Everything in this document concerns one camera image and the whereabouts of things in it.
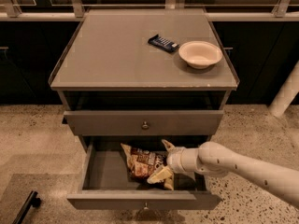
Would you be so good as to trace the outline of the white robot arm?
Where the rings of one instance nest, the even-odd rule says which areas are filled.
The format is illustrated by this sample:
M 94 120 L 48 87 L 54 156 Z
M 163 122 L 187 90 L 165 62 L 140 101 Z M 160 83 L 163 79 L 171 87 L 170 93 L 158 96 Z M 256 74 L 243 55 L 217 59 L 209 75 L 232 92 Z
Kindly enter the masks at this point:
M 243 156 L 211 141 L 196 148 L 175 147 L 165 139 L 162 143 L 167 150 L 166 165 L 160 165 L 149 176 L 150 184 L 163 181 L 172 174 L 226 176 L 231 172 L 299 208 L 298 170 Z

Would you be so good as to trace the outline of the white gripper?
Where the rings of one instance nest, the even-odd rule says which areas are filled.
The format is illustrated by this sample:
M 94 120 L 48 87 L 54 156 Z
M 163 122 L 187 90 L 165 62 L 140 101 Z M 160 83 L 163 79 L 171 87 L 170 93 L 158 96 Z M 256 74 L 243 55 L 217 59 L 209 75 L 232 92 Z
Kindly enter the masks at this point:
M 169 141 L 163 139 L 162 143 L 168 153 L 167 165 L 159 166 L 147 179 L 149 184 L 155 184 L 164 181 L 176 174 L 188 172 L 197 172 L 200 168 L 200 161 L 197 148 L 175 147 Z

